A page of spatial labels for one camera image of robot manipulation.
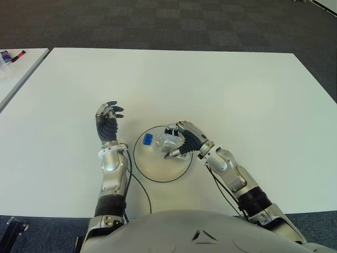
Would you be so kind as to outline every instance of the checkered carpet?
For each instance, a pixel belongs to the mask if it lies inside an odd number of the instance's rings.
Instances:
[[[291,0],[2,0],[0,48],[294,53],[337,100],[337,19]]]

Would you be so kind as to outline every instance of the black circle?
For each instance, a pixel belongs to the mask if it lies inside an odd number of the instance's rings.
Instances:
[[[151,180],[151,181],[153,181],[153,182],[156,182],[156,183],[169,183],[169,182],[173,182],[173,181],[175,181],[175,180],[181,178],[181,177],[186,173],[186,171],[187,171],[187,170],[190,168],[190,166],[191,166],[191,163],[192,163],[192,160],[193,160],[193,153],[192,153],[192,157],[191,157],[190,164],[189,164],[189,166],[187,166],[187,169],[185,170],[185,172],[182,173],[182,174],[181,174],[179,177],[177,177],[176,179],[173,179],[173,180],[171,180],[171,181],[165,181],[165,182],[156,181],[156,180],[153,180],[153,179],[151,179],[151,178],[148,178],[146,175],[144,175],[144,174],[141,172],[141,170],[138,168],[137,163],[136,163],[136,159],[135,159],[135,148],[136,148],[136,145],[137,145],[139,139],[140,139],[140,138],[143,136],[143,134],[146,133],[147,131],[149,131],[149,130],[151,130],[151,129],[154,129],[154,128],[159,128],[159,127],[167,127],[167,126],[166,126],[166,125],[157,125],[157,126],[154,126],[154,127],[150,128],[150,129],[147,129],[145,132],[143,132],[143,133],[138,137],[138,139],[136,140],[135,146],[133,146],[133,152],[132,152],[132,155],[133,155],[133,161],[135,162],[135,166],[136,166],[137,170],[140,172],[140,174],[143,175],[143,177],[145,177],[145,178],[147,178],[147,179],[149,179],[149,180]]]

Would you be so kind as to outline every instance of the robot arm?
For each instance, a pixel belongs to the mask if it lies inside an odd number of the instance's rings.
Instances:
[[[235,161],[231,152],[215,145],[191,122],[180,121],[169,125],[167,129],[181,132],[185,142],[166,154],[165,158],[198,151],[199,159],[222,178],[238,201],[239,209],[248,215],[249,222],[300,244],[306,243],[305,237],[281,209],[268,199],[246,169]]]
[[[123,214],[126,208],[127,158],[123,151],[125,144],[117,141],[117,118],[123,115],[116,114],[123,109],[115,106],[117,102],[107,102],[97,111],[97,133],[102,142],[102,149],[98,156],[102,159],[103,181],[95,216],[90,220],[87,234],[81,252],[106,237],[123,225]]]

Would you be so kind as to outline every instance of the marker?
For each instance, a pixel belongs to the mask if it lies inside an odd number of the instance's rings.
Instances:
[[[11,59],[11,62],[15,62],[17,59],[19,59],[22,55],[24,55],[26,51],[22,50],[21,53],[19,53],[17,56],[15,56],[13,59]]]

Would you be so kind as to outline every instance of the black rubber sleeve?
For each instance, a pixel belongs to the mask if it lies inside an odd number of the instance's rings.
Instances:
[[[116,194],[105,195],[98,199],[95,216],[115,215],[122,217],[125,208],[126,202],[123,196]]]
[[[96,115],[97,133],[102,142],[117,140],[117,120]]]
[[[247,215],[254,216],[258,212],[269,207],[272,203],[260,187],[255,187],[238,199],[239,209],[244,210]]]
[[[198,138],[195,138],[194,134],[191,133],[190,131],[184,131],[183,135],[185,137],[185,142],[179,148],[180,154],[185,154],[191,151],[199,150],[203,145],[203,143]]]

